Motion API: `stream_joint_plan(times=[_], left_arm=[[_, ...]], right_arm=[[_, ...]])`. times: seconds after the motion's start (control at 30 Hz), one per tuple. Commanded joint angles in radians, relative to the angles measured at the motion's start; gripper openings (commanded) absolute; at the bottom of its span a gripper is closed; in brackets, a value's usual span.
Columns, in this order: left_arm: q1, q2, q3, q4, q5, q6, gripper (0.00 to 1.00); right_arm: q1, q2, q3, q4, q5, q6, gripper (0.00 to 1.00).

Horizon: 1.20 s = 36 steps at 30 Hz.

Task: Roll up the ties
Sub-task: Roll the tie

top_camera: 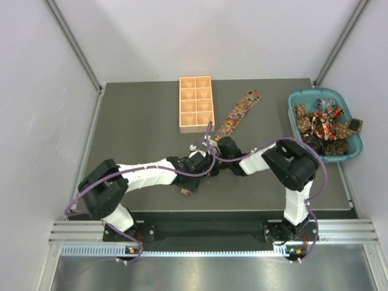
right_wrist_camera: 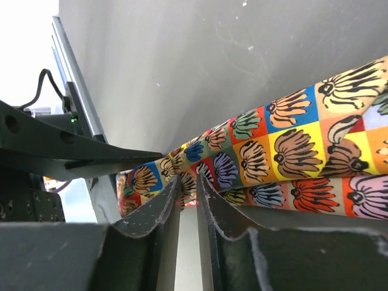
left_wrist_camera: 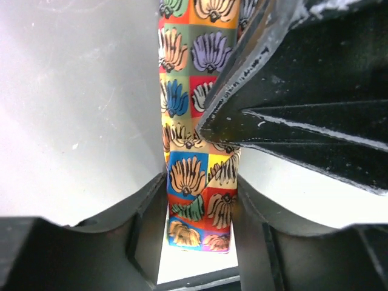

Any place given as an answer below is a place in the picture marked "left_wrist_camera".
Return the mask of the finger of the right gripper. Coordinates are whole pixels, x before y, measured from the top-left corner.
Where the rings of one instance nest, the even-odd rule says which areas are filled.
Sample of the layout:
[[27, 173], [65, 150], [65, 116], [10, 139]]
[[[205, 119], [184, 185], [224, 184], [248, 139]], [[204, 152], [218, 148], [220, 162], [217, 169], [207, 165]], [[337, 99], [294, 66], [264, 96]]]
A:
[[387, 2], [259, 1], [205, 109], [208, 141], [387, 195]]

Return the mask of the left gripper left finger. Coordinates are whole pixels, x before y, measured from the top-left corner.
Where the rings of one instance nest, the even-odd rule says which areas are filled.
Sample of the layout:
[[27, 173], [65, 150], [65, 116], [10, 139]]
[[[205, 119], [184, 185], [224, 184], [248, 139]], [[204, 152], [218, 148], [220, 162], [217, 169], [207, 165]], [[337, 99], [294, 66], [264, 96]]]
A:
[[73, 227], [40, 217], [1, 218], [2, 290], [154, 290], [166, 175]]

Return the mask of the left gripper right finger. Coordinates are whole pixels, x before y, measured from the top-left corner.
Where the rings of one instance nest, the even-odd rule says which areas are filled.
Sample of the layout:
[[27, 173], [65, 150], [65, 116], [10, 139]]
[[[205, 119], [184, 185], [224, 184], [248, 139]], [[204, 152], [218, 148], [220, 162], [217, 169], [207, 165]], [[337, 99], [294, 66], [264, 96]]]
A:
[[233, 228], [243, 290], [387, 289], [385, 224], [324, 226], [238, 178]]

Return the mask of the colourful banana print tie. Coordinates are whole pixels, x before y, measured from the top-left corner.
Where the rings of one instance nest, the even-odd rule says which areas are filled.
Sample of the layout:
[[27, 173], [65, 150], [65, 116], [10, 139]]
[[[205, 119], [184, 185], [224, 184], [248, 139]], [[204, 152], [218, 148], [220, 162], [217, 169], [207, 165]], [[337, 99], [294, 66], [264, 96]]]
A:
[[241, 151], [205, 141], [196, 125], [257, 6], [258, 1], [159, 3], [158, 67], [171, 246], [216, 253], [230, 249]]

